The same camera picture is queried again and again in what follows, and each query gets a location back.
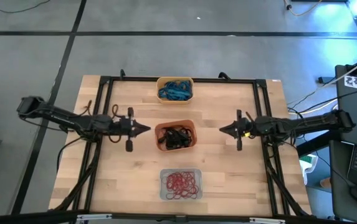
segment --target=plastic container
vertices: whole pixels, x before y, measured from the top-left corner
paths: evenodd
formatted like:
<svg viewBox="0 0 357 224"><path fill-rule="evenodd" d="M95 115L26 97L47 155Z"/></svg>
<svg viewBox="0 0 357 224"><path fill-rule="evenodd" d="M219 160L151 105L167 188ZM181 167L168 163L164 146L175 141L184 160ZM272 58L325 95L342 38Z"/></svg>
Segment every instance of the plastic container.
<svg viewBox="0 0 357 224"><path fill-rule="evenodd" d="M164 87L166 82L171 82L175 80L189 80L191 82L192 86L192 97L189 100L186 101L177 101L177 100L168 100L166 98L160 98L159 97L159 90ZM183 105L183 104L188 104L191 102L194 96L194 88L193 88L193 79L189 77L160 77L158 81L156 82L156 95L160 101L160 103L163 104L170 104L170 105Z"/></svg>
<svg viewBox="0 0 357 224"><path fill-rule="evenodd" d="M164 134L164 131L162 131L162 129L163 128L172 127L172 126L182 126L184 128L188 128L188 129L191 130L191 132L192 132L192 142L189 145L189 147L183 147L181 149L174 149L174 150L167 150L165 143L159 144L158 139L163 137L163 134ZM161 123L161 124L156 125L156 127L155 127L155 140L156 140L156 145L157 145L158 149L160 151L163 151L163 152L174 152L174 151L179 151L179 150L182 150L182 149L190 149L198 141L198 139L196 137L195 125L191 120L188 120L188 119L187 120L181 120L181 121L173 121L173 122Z"/></svg>
<svg viewBox="0 0 357 224"><path fill-rule="evenodd" d="M171 193L167 190L166 179L170 174L175 172L194 172L195 185L199 188L196 198L180 198L180 199L168 199L168 194ZM202 171L199 169L187 169L187 168L177 168L177 169L162 169L159 176L160 182L160 199L173 202L173 201L188 201L188 200L199 200L203 197L203 187L202 187Z"/></svg>

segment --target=wooden tabletop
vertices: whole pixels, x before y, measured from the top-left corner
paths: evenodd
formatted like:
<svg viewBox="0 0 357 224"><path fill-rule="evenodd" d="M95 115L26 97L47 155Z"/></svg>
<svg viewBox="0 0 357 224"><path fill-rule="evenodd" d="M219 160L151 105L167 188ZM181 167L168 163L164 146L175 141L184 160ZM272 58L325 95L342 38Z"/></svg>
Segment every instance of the wooden tabletop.
<svg viewBox="0 0 357 224"><path fill-rule="evenodd" d="M98 75L83 76L75 113L83 112L89 100L95 101L99 79ZM287 118L281 82L267 80L267 88L273 116ZM248 111L253 118L256 117L251 85L195 83L190 104L162 105L156 97L155 82L118 81L113 82L109 114L112 114L113 104L119 105L118 114L126 114L127 108L133 107L137 122L152 129L133 139L134 150L131 153L125 151L124 137L119 143L112 143L107 138L103 140L91 212L272 215L260 139L243 138L243 150L237 151L236 140L219 131L236 119L236 109L243 113ZM194 122L197 144L188 150L159 151L155 144L155 126L182 119ZM77 137L77 134L69 133L66 141ZM58 206L76 184L84 146L85 142L81 141L65 149L49 208ZM279 151L288 190L302 208L311 213L296 150L283 145ZM203 198L196 202L162 201L159 197L159 173L164 168L202 170ZM282 213L276 185L275 192L278 210ZM85 193L86 186L80 208L83 207Z"/></svg>

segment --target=white container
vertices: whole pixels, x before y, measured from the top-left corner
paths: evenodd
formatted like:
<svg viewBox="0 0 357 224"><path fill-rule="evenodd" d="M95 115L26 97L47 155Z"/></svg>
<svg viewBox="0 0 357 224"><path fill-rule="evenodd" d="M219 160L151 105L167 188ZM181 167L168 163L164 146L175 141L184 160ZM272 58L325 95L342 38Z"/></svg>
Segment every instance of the white container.
<svg viewBox="0 0 357 224"><path fill-rule="evenodd" d="M195 185L199 188L198 193L196 194L196 198L179 198L179 199L169 199L167 198L167 194L170 194L169 190L167 190L166 179L170 174L175 172L194 172ZM177 168L177 169L162 169L160 171L159 176L160 183L160 198L165 201L173 202L173 201L188 201L188 200L199 200L203 197L202 191L202 171L199 169L187 169L187 168Z"/></svg>

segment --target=white cable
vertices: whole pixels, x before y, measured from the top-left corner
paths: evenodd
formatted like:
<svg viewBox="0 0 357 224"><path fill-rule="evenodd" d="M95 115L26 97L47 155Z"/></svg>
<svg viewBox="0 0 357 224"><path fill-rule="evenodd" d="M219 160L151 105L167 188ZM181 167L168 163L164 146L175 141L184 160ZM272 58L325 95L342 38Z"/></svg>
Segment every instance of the white cable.
<svg viewBox="0 0 357 224"><path fill-rule="evenodd" d="M316 109L310 110L310 111L305 111L305 112L302 112L302 113L299 113L299 114L303 115L303 114L308 114L308 113L316 112L316 111L318 111L318 110L320 110L320 109L322 109L322 108L328 106L329 104L335 102L336 100L337 100L337 99L334 99L334 100L332 100L332 101L330 101L330 102L327 102L325 105L323 105L323 106L321 106L321 107L319 107L319 108L316 108Z"/></svg>
<svg viewBox="0 0 357 224"><path fill-rule="evenodd" d="M335 79L335 80L330 81L330 82L327 83L326 85L323 85L323 86L321 86L321 87L318 87L318 88L317 88L316 90L314 90L312 93L309 93L309 94L307 94L307 95L305 95L305 96L302 96L301 98L299 98L299 99L297 99L297 100L295 100L295 101L292 101L292 102L288 103L288 105L291 105L292 103L295 103L295 102L297 102L297 101L300 101L300 100L306 98L308 95L314 94L316 91L321 90L322 88L325 88L325 87L327 87L328 85L331 85L331 84L336 83L337 81L339 81L339 80L341 80L342 78L344 78L346 75L351 74L351 73L352 73L353 71L355 71L356 69L357 69L357 66L355 66L353 69L351 69L349 72L347 72L346 74L342 75L341 77L339 77L339 78L337 78L337 79Z"/></svg>
<svg viewBox="0 0 357 224"><path fill-rule="evenodd" d="M285 8L287 8L287 6L291 6L287 0L283 0L284 3L285 3ZM294 15L294 16L302 16L308 12L310 12L311 10L313 10L317 5L319 5L320 3L322 2L322 0L318 1L315 5L313 5L309 10L303 12L303 13L300 13L300 14L296 14L295 12L292 11L292 8L290 7L289 8L289 11Z"/></svg>

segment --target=concrete floor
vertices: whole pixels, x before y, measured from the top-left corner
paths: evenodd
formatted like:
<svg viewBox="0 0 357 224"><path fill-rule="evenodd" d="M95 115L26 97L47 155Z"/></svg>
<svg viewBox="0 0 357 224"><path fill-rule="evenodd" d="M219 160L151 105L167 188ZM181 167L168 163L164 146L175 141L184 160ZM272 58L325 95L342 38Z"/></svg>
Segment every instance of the concrete floor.
<svg viewBox="0 0 357 224"><path fill-rule="evenodd" d="M0 0L15 10L36 1ZM313 3L294 3L301 12ZM51 1L31 11L0 13L0 30L70 31L80 0ZM343 3L321 3L294 17L276 0L88 0L79 31L357 32ZM20 97L49 97L67 36L0 36L0 215L10 212L37 128L16 114ZM315 89L337 64L357 62L357 39L332 37L76 37L55 105L73 110L82 75L281 79L287 101ZM334 97L330 86L297 108ZM22 212L47 210L56 157L65 134L47 131ZM327 175L329 168L323 169ZM332 215L325 192L308 189L314 215Z"/></svg>

